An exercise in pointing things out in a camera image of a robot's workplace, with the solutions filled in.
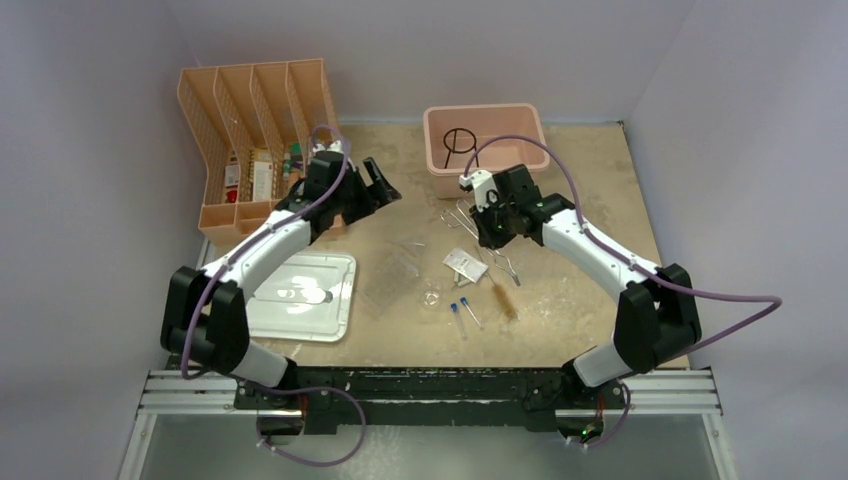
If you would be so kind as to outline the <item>metal crucible tongs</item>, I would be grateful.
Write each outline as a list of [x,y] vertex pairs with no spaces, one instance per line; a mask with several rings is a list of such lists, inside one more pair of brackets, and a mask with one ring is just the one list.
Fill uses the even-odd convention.
[[[479,241],[479,234],[476,228],[472,225],[472,221],[465,215],[463,211],[457,209],[443,210],[440,213],[440,219],[449,228],[462,228],[467,231],[476,241]],[[505,272],[511,278],[513,283],[516,286],[520,287],[521,280],[511,262],[511,259],[498,249],[489,249],[488,247],[486,247],[485,251],[494,261],[494,266]]]

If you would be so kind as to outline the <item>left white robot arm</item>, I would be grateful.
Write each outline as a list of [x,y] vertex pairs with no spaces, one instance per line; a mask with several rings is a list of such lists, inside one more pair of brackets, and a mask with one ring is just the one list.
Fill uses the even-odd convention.
[[314,243],[340,216],[352,224],[401,199],[376,161],[363,162],[370,179],[343,152],[313,154],[307,174],[265,223],[229,253],[200,269],[179,268],[170,278],[160,344],[179,355],[181,374],[215,372],[252,382],[272,408],[297,399],[295,363],[252,340],[247,302],[291,256]]

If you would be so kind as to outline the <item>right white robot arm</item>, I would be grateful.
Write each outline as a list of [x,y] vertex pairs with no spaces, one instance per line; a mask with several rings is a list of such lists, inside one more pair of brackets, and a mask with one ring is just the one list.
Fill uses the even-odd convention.
[[525,166],[476,170],[460,176],[459,185],[474,197],[469,214],[482,247],[500,249],[518,236],[529,238],[570,260],[615,300],[611,339],[563,367],[561,392],[569,404],[584,407],[603,384],[647,373],[700,340],[695,302],[682,292],[691,285],[685,269],[642,266],[635,254],[619,259],[604,250],[590,239],[590,225],[579,221],[576,205],[560,194],[542,195]]

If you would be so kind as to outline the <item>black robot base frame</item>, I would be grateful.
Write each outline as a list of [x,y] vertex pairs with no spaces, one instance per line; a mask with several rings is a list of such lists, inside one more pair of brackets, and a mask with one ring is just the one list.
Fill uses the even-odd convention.
[[294,373],[291,397],[240,384],[234,406],[263,413],[290,411],[305,434],[333,434],[342,425],[522,427],[593,439],[603,416],[626,404],[610,381],[579,387],[560,367],[317,367]]

